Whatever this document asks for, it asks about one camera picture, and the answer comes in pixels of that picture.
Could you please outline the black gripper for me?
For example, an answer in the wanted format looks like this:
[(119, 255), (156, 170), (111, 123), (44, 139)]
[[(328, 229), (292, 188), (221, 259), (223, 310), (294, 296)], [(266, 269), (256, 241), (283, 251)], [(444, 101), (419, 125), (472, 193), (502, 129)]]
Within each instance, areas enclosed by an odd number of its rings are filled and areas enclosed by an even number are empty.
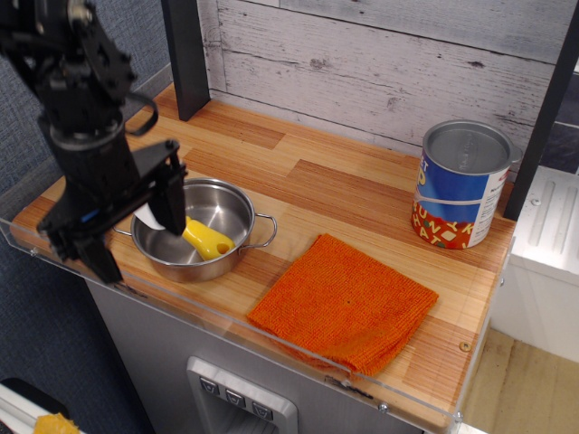
[[(64, 174), (65, 190), (37, 231), (48, 237), (60, 259), (80, 258), (103, 283), (120, 282), (117, 262), (101, 235), (145, 203), (161, 226), (182, 235), (186, 169), (175, 140), (132, 151), (122, 126), (93, 134), (44, 126), (43, 133)], [(98, 216), (81, 222), (94, 210)]]

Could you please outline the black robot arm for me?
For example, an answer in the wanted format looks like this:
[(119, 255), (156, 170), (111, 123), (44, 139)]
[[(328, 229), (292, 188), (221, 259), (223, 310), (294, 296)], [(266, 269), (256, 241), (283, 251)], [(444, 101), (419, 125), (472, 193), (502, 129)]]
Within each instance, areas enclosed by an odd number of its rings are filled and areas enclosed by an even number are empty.
[(175, 235), (185, 229), (179, 145), (131, 150), (122, 106), (135, 74), (87, 1), (4, 1), (1, 53), (40, 101), (39, 126), (66, 184), (38, 224), (62, 260), (121, 281), (105, 233), (143, 205)]

